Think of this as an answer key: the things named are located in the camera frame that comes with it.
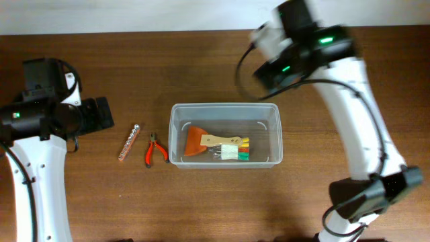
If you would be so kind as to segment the orange socket rail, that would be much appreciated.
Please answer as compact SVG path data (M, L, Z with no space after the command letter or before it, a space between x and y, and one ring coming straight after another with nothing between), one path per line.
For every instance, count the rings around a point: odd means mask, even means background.
M130 150L132 149L132 146L135 142L135 140L137 139L137 136L140 133L140 125L139 124L135 124L133 129L130 132L130 135L128 136L126 142L124 143L124 147L123 149L120 151L120 154L118 155L118 160L119 161L124 161L125 158L127 158Z

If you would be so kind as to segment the clear pack coloured plugs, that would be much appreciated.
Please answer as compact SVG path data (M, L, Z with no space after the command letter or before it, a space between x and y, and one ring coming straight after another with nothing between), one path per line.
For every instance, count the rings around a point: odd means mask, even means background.
M208 150L213 158L219 160L249 160L249 138L243 138L243 143L239 146L236 145L218 145L210 147Z

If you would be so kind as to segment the orange scraper wooden handle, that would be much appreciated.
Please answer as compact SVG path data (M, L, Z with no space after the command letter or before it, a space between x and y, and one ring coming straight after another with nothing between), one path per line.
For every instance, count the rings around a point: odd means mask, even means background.
M184 155L187 157L199 155L208 149L219 145L241 146L245 142L241 137L219 137L209 134L204 129L197 126L188 128L187 140L185 143Z

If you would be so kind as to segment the clear plastic container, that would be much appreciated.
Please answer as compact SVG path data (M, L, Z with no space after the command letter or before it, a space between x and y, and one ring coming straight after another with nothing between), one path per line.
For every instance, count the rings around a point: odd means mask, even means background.
M240 137L249 142L247 155L221 159L220 147L194 156L185 155L188 130L201 128L219 137ZM282 123L273 103L175 104L169 124L169 160L180 169L260 169L282 162Z

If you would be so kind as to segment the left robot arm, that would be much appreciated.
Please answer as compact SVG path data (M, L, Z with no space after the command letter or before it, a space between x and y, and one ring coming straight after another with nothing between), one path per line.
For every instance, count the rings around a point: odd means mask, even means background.
M23 63L26 88L1 107L1 148L14 188L18 241L71 241L65 192L67 143L108 129L106 97L81 99L81 78L64 60Z

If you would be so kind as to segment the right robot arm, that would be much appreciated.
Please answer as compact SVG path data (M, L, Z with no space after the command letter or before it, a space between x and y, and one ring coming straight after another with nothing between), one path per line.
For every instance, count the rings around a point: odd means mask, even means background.
M393 144L372 94L365 61L343 26L320 27L304 0L276 8L281 29L263 24L251 33L265 57L255 77L274 97L312 85L343 141L350 176L329 186L331 207L315 241L357 241L370 223L423 183Z

